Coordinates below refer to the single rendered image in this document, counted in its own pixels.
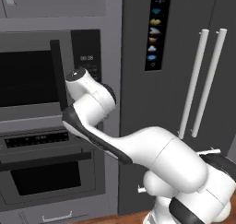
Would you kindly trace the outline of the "grey cupboard door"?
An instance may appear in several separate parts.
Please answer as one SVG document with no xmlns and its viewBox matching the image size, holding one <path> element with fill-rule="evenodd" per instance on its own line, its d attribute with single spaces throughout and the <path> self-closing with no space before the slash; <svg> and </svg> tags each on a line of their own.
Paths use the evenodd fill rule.
<svg viewBox="0 0 236 224">
<path fill-rule="evenodd" d="M 105 0 L 2 0 L 8 18 L 102 17 Z"/>
</svg>

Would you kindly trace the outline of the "black microwave door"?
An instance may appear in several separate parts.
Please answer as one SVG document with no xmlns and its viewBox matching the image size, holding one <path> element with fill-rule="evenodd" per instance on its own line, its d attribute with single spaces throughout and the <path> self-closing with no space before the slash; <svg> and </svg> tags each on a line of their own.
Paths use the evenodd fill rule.
<svg viewBox="0 0 236 224">
<path fill-rule="evenodd" d="M 27 117 L 61 113 L 50 40 L 59 40 L 65 75 L 73 67 L 67 31 L 0 32 L 0 109 Z"/>
</svg>

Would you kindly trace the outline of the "grey drawer front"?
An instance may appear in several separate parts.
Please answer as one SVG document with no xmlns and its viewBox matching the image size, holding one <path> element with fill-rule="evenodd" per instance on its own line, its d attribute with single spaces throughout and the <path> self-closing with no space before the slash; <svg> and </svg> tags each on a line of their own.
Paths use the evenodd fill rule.
<svg viewBox="0 0 236 224">
<path fill-rule="evenodd" d="M 44 223 L 42 216 L 54 218 L 68 215 L 73 211 L 71 218 Z M 108 208 L 96 208 L 91 203 L 79 204 L 76 202 L 54 203 L 44 206 L 32 206 L 0 213 L 0 224 L 70 224 L 91 218 L 101 218 L 109 215 Z"/>
</svg>

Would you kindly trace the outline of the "grey built-in oven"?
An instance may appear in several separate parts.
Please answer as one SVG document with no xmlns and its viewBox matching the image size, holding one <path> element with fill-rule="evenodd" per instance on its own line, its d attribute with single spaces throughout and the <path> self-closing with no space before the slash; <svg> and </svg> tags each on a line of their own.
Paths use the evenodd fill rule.
<svg viewBox="0 0 236 224">
<path fill-rule="evenodd" d="M 42 131 L 39 133 L 14 134 L 11 136 L 0 137 L 1 163 L 71 155 L 79 153 L 81 150 L 84 151 L 94 150 L 95 154 L 101 155 L 104 160 L 104 154 L 102 152 L 93 147 L 90 143 L 88 143 L 84 139 L 73 136 L 70 133 L 66 132 L 66 130 L 64 129 Z M 99 185 L 101 185 L 100 176 L 101 172 L 98 172 L 96 174 L 96 178 L 99 182 Z M 63 199 L 104 194 L 105 168 L 104 168 L 103 179 L 104 179 L 103 188 L 99 186 L 99 188 L 95 192 L 91 192 L 90 194 L 86 194 L 84 196 L 77 195 L 76 197 L 64 197 Z M 40 200 L 36 202 L 53 201 L 53 200 Z"/>
</svg>

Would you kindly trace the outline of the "plain dark grey fridge door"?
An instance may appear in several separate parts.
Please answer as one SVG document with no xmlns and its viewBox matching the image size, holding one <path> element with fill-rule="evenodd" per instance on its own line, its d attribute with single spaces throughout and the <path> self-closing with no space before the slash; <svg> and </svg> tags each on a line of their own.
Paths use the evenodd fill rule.
<svg viewBox="0 0 236 224">
<path fill-rule="evenodd" d="M 209 25 L 202 88 L 220 29 L 227 29 L 228 32 L 198 135 L 192 137 L 191 134 L 191 138 L 197 151 L 219 148 L 223 154 L 227 154 L 236 136 L 236 0 L 215 1 Z"/>
</svg>

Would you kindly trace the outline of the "grey oven door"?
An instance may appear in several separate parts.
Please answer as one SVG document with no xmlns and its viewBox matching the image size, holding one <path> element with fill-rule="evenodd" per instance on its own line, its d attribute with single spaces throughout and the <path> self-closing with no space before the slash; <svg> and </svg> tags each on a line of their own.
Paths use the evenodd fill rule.
<svg viewBox="0 0 236 224">
<path fill-rule="evenodd" d="M 7 205 L 84 196 L 104 187 L 104 160 L 90 152 L 91 159 L 0 172 L 0 195 Z M 101 172 L 101 185 L 96 174 Z"/>
</svg>

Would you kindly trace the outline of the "dark grey fridge door with display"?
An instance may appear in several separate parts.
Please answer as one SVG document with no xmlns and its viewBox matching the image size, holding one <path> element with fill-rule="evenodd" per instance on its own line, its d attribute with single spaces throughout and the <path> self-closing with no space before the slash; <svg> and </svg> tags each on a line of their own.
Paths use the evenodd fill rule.
<svg viewBox="0 0 236 224">
<path fill-rule="evenodd" d="M 215 0 L 123 0 L 120 133 L 160 126 L 179 134 L 202 29 Z M 201 64 L 183 141 L 191 138 L 204 82 Z"/>
</svg>

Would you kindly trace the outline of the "built-in black microwave oven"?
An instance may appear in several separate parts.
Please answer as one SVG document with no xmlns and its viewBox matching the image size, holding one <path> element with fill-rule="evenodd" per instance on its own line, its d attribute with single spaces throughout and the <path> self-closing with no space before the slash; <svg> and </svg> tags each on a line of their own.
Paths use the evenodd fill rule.
<svg viewBox="0 0 236 224">
<path fill-rule="evenodd" d="M 80 67 L 86 68 L 96 80 L 101 80 L 101 60 L 100 60 L 100 31 L 97 29 L 88 30 L 55 30 L 55 31 L 67 31 L 70 33 L 71 45 L 72 45 L 72 56 L 73 56 L 73 67 L 65 75 L 65 77 L 73 70 Z M 0 109 L 0 122 L 10 121 L 26 118 L 38 118 L 38 117 L 27 117 L 22 113 L 17 112 L 6 112 Z"/>
</svg>

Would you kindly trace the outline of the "grey appliance cabinet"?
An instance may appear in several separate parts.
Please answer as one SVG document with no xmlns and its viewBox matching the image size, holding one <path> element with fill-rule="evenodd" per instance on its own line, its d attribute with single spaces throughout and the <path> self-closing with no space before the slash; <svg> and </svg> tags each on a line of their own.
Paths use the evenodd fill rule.
<svg viewBox="0 0 236 224">
<path fill-rule="evenodd" d="M 97 29 L 100 31 L 101 80 L 99 82 L 118 91 L 121 87 L 122 4 L 123 0 L 105 0 L 105 15 L 102 17 L 8 18 L 2 0 L 0 0 L 0 32 Z M 0 137 L 62 129 L 65 130 L 62 124 L 62 114 L 1 121 Z M 118 163 L 112 157 L 104 154 L 104 168 L 104 194 L 21 205 L 7 205 L 3 196 L 0 195 L 0 213 L 32 206 L 76 202 L 79 204 L 91 203 L 96 208 L 107 207 L 109 215 L 113 215 L 118 206 Z"/>
</svg>

